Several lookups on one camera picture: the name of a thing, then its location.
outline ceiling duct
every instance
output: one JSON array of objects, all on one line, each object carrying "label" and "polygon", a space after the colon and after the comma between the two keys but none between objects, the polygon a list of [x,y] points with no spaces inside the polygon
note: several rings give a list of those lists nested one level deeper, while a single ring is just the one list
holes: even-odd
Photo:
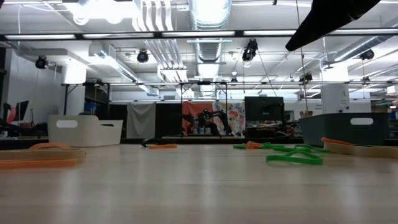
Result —
[{"label": "ceiling duct", "polygon": [[[383,24],[381,27],[398,27],[398,17],[395,17],[393,20]],[[333,57],[335,62],[344,62],[350,58],[353,58],[361,53],[370,50],[371,48],[391,39],[393,35],[379,35],[375,37],[363,37],[359,39],[357,42],[351,44],[343,50],[340,50]]]},{"label": "ceiling duct", "polygon": [[[193,30],[222,30],[225,29],[229,15],[231,14],[232,0],[189,0],[190,15]],[[223,44],[219,43],[196,43],[195,50],[198,62],[199,76],[203,78],[215,78],[218,75],[220,65],[211,64],[219,62]],[[211,96],[212,93],[204,92],[205,96]]]}]

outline table surface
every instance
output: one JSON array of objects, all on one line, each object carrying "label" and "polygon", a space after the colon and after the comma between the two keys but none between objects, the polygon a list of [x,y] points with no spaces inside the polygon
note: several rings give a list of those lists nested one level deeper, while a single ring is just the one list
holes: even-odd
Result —
[{"label": "table surface", "polygon": [[398,223],[398,161],[265,163],[230,145],[87,149],[67,169],[0,170],[0,223]]}]

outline computer monitor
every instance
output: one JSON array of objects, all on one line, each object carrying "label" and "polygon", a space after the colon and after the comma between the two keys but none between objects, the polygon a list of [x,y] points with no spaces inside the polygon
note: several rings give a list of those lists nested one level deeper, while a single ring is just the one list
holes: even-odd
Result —
[{"label": "computer monitor", "polygon": [[283,97],[247,96],[244,98],[246,121],[281,121],[285,123]]},{"label": "computer monitor", "polygon": [[17,103],[15,107],[16,114],[14,121],[23,121],[26,114],[27,105],[29,104],[29,100]]}]

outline ceiling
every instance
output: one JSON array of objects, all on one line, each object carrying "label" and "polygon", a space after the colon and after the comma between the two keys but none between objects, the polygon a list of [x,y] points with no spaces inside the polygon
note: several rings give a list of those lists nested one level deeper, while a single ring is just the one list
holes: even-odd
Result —
[{"label": "ceiling", "polygon": [[[12,1],[6,0],[6,4],[0,10],[0,33],[17,34],[19,32],[19,22],[21,34],[28,33],[59,33],[59,32],[134,32],[130,19],[123,19],[119,24],[110,24],[105,19],[92,19],[86,25],[78,26],[73,23],[73,16],[70,12],[53,12],[52,9],[44,4],[36,4],[34,7],[48,10],[41,11],[31,7],[22,7],[20,4],[11,4]],[[295,6],[286,6],[278,4],[276,6],[259,5],[263,1],[233,0],[231,17],[227,29],[296,29],[299,26],[297,17],[297,8]],[[284,3],[295,3],[295,0],[279,1]],[[172,1],[172,21],[175,30],[190,30],[190,15],[187,8],[187,0]],[[300,0],[300,4],[310,5],[311,1]],[[54,9],[64,10],[61,4],[51,4]],[[299,18],[303,21],[310,11],[309,7],[299,7]],[[383,27],[383,24],[395,18],[398,11],[398,1],[382,1],[375,8],[371,9],[360,20],[348,24],[347,28],[376,28]],[[264,68],[270,74],[269,78],[275,81],[289,81],[295,78],[298,81],[302,71],[296,72],[302,67],[303,63],[313,61],[307,68],[313,74],[314,80],[319,80],[320,67],[318,60],[313,58],[324,52],[332,54],[338,52],[350,44],[356,42],[361,37],[326,37],[311,43],[303,48],[304,59],[299,51],[288,53],[285,44],[289,38],[257,38],[261,58],[256,56],[249,68],[244,68],[241,58],[241,52],[246,46],[248,39],[233,38],[232,43],[224,44],[222,64],[220,66],[219,80],[229,80],[231,72],[238,73],[239,81],[258,82],[267,81]],[[193,44],[187,43],[187,39],[178,39],[178,49],[182,56],[185,66],[187,66],[188,78],[196,77],[196,56]],[[67,49],[73,54],[86,60],[90,64],[89,77],[103,78],[104,80],[118,80],[120,74],[109,66],[97,65],[91,61],[93,57],[88,54],[88,46],[91,41],[62,41],[62,42],[23,42],[30,49]],[[150,60],[147,63],[138,63],[136,54],[139,49],[145,47],[143,40],[102,40],[103,46],[112,45],[116,51],[118,59],[135,72],[142,82],[159,82],[157,76],[157,62],[149,55]],[[364,69],[361,60],[349,60],[350,79],[360,79],[364,74],[376,72],[397,64],[398,38],[393,37],[383,44],[373,48],[376,56],[373,61],[367,62]],[[377,80],[391,80],[396,76],[395,73],[386,73],[377,77]],[[245,86],[245,88],[255,88],[256,86]],[[128,91],[142,91],[139,88],[125,88]]]}]

